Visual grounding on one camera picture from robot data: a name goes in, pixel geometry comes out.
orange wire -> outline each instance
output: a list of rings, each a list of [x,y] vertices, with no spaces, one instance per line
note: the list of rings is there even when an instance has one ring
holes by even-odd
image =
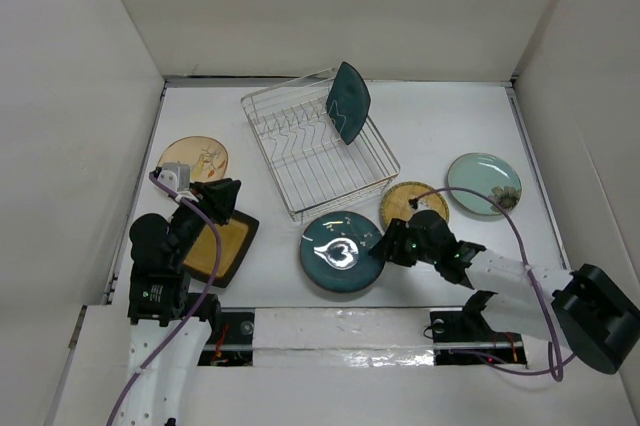
[[[507,339],[511,343],[511,352],[513,353],[513,360],[517,363],[518,353],[516,352],[516,343],[513,340],[513,336],[511,336],[511,333],[504,333],[504,335],[507,337]]]
[[[220,353],[220,348],[222,347],[222,344],[224,343],[224,340],[227,337],[227,331],[229,331],[229,325],[225,324],[224,328],[222,328],[222,336],[220,337],[220,339],[216,343],[216,351],[213,354],[213,356],[215,358],[219,358],[220,356],[222,356],[222,354]]]

wooden plate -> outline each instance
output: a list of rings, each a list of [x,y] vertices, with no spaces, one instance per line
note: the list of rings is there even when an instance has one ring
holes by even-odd
[[[384,229],[389,227],[393,218],[409,221],[415,212],[409,206],[409,200],[429,191],[433,191],[431,186],[415,181],[397,184],[387,191],[380,204],[380,221]],[[420,200],[420,203],[436,211],[445,221],[449,222],[449,206],[440,193],[426,196]]]
[[[207,183],[224,178],[229,155],[225,147],[213,138],[189,136],[164,150],[158,166],[163,163],[188,164],[191,166],[191,182]]]

tan plate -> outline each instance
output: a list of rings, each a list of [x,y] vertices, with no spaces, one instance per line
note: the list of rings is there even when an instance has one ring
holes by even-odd
[[[182,163],[191,166],[191,181],[207,183],[224,178],[229,164],[225,147],[213,138],[189,136],[164,150],[158,166],[163,163]]]
[[[409,200],[429,191],[433,191],[431,186],[415,181],[397,184],[387,191],[380,204],[380,220],[384,229],[389,227],[393,218],[409,221],[415,212],[409,206]],[[445,221],[449,221],[449,206],[440,193],[426,196],[420,203],[437,212]]]
[[[229,224],[218,228],[222,240],[222,256],[214,286],[225,288],[229,284],[240,267],[259,224],[257,219],[236,209]],[[184,260],[184,265],[192,278],[206,283],[213,271],[215,260],[216,238],[211,228],[205,226]]]

light blue plate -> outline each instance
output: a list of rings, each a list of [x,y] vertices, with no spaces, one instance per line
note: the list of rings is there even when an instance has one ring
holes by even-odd
[[[473,189],[489,196],[507,211],[520,201],[522,183],[509,163],[485,153],[471,153],[456,159],[447,175],[451,187]],[[473,194],[453,191],[453,197],[467,209],[477,214],[496,215],[500,211],[488,201]]]

dish rack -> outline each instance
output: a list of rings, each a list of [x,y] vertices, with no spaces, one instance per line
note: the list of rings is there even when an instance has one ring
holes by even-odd
[[[338,69],[244,96],[242,107],[287,211],[295,221],[381,192],[400,164],[367,117],[346,145],[329,117],[327,97]]]

